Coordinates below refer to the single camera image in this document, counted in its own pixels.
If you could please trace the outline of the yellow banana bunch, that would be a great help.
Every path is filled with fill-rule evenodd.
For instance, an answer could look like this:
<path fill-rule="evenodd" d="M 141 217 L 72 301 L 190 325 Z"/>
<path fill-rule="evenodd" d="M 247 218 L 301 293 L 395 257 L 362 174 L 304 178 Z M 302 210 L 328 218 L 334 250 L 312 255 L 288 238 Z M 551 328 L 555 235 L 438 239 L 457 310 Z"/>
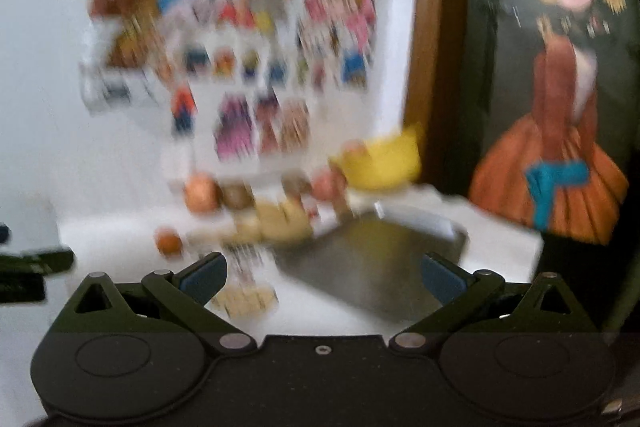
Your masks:
<path fill-rule="evenodd" d="M 253 210 L 234 218 L 235 235 L 250 243 L 296 243 L 314 235 L 306 210 L 291 199 L 256 200 Z"/>

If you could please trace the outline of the large orange-red apple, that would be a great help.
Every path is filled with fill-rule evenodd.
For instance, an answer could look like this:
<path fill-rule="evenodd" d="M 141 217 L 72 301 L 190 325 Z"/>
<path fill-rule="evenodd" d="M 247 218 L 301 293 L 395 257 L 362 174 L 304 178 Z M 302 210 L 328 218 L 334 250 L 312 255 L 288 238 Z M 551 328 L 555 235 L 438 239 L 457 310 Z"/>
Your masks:
<path fill-rule="evenodd" d="M 196 215 L 213 213 L 219 209 L 218 185 L 207 173 L 195 173 L 183 187 L 186 209 Z"/>

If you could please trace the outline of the white printed table cloth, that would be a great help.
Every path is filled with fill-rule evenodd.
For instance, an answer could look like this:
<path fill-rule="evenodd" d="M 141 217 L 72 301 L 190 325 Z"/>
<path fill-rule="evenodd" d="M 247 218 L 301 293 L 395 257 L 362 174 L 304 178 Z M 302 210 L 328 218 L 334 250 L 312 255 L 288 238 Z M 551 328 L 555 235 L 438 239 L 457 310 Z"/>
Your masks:
<path fill-rule="evenodd" d="M 313 244 L 228 254 L 230 282 L 270 287 L 276 299 L 230 323 L 257 339 L 267 335 L 384 337 L 436 311 L 421 280 L 424 254 L 435 251 L 468 272 L 489 269 L 527 282 L 542 248 L 539 234 L 491 217 L 462 197 L 433 187 L 388 196 L 352 195 L 363 217 Z M 90 272 L 137 282 L 157 269 L 179 271 L 213 251 L 202 239 L 228 230 L 227 216 L 198 219 L 177 206 L 67 220 L 63 243 L 75 251 L 76 288 Z"/>

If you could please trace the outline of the brown kiwi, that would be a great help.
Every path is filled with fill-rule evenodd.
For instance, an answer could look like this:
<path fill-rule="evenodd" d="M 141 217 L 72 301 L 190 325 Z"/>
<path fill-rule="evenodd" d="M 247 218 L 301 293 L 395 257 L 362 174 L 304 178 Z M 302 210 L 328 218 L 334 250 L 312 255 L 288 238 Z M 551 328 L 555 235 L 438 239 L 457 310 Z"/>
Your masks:
<path fill-rule="evenodd" d="M 240 211 L 255 204 L 252 189 L 244 183 L 228 183 L 222 184 L 220 187 L 220 200 L 224 207 Z"/>

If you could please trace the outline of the girl in orange dress picture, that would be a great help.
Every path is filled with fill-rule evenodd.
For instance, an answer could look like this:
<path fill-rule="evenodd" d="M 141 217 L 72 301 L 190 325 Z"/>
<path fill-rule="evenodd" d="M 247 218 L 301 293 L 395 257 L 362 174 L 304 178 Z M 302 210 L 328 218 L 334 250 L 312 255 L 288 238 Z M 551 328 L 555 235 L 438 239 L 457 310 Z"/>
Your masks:
<path fill-rule="evenodd" d="M 537 231 L 608 243 L 639 126 L 638 42 L 639 0 L 496 0 L 472 202 Z"/>

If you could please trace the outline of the steel rectangular tray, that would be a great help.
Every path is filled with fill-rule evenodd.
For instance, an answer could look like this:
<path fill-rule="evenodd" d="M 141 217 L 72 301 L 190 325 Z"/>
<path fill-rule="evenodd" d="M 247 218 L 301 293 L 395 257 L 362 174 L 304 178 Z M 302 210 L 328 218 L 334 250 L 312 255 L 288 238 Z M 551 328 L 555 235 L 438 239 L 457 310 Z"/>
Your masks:
<path fill-rule="evenodd" d="M 456 264 L 468 243 L 462 225 L 431 211 L 376 202 L 313 239 L 274 247 L 279 269 L 383 319 L 415 322 L 440 308 L 425 289 L 421 261 Z"/>

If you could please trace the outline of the yellow scalloped bowl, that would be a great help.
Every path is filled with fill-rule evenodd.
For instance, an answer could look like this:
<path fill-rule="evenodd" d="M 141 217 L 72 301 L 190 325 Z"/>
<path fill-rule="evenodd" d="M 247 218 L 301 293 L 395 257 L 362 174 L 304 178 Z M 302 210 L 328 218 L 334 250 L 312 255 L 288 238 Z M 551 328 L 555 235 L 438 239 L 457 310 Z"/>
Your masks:
<path fill-rule="evenodd" d="M 350 150 L 332 156 L 329 164 L 341 170 L 355 190 L 394 191 L 420 176 L 422 134 L 420 127 L 411 126 L 397 134 L 364 141 L 357 152 Z"/>

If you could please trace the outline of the orange tangerine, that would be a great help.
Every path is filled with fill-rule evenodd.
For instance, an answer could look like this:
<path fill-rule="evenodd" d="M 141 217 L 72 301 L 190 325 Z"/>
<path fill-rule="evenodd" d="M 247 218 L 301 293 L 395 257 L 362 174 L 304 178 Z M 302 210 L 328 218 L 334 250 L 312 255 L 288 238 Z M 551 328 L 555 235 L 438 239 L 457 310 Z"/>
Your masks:
<path fill-rule="evenodd" d="M 182 255 L 182 239 L 175 229 L 157 229 L 154 232 L 154 243 L 158 252 L 165 257 Z"/>

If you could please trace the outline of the colourful houses drawing poster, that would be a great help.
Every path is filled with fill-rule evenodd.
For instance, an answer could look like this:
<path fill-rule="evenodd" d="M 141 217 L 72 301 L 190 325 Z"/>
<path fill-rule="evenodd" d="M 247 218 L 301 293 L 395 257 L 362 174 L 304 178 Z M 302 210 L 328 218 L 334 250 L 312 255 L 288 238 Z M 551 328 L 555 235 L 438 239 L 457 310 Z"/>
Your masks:
<path fill-rule="evenodd" d="M 157 107 L 171 180 L 319 162 L 361 138 L 378 0 L 90 0 L 91 113 Z"/>

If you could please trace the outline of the brown wooden door frame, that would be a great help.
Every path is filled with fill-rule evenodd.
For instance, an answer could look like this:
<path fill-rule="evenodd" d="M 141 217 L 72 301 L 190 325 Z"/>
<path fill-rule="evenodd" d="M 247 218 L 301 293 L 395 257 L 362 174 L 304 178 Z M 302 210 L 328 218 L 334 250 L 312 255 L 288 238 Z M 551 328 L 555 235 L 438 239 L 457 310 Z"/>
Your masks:
<path fill-rule="evenodd" d="M 421 130 L 419 181 L 446 191 L 458 127 L 468 0 L 414 0 L 404 125 Z"/>

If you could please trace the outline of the red apple by bowl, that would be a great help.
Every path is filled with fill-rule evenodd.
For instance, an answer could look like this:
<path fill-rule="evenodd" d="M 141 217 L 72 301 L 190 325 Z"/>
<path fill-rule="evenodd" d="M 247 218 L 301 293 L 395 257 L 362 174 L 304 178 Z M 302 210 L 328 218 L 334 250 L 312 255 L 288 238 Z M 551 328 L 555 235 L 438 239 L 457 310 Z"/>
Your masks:
<path fill-rule="evenodd" d="M 320 202 L 335 202 L 344 196 L 347 182 L 340 170 L 326 168 L 311 180 L 311 195 Z"/>

